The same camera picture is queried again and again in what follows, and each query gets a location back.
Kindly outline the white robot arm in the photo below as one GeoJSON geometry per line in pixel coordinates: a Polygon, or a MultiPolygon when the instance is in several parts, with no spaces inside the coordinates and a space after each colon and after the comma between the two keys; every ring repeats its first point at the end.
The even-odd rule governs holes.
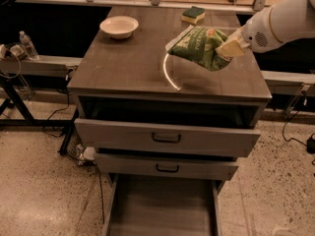
{"type": "Polygon", "coordinates": [[[315,37],[315,0],[284,0],[252,16],[216,49],[221,57],[242,56],[247,49],[265,53],[288,42],[315,37]]]}

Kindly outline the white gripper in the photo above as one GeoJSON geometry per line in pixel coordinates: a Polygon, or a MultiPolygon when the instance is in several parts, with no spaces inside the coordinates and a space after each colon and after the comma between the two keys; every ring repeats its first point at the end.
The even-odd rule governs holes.
{"type": "Polygon", "coordinates": [[[264,53],[281,47],[283,44],[275,37],[272,30],[272,7],[256,13],[243,26],[242,37],[229,38],[216,48],[216,53],[221,57],[237,57],[245,53],[247,41],[251,50],[264,53]]]}

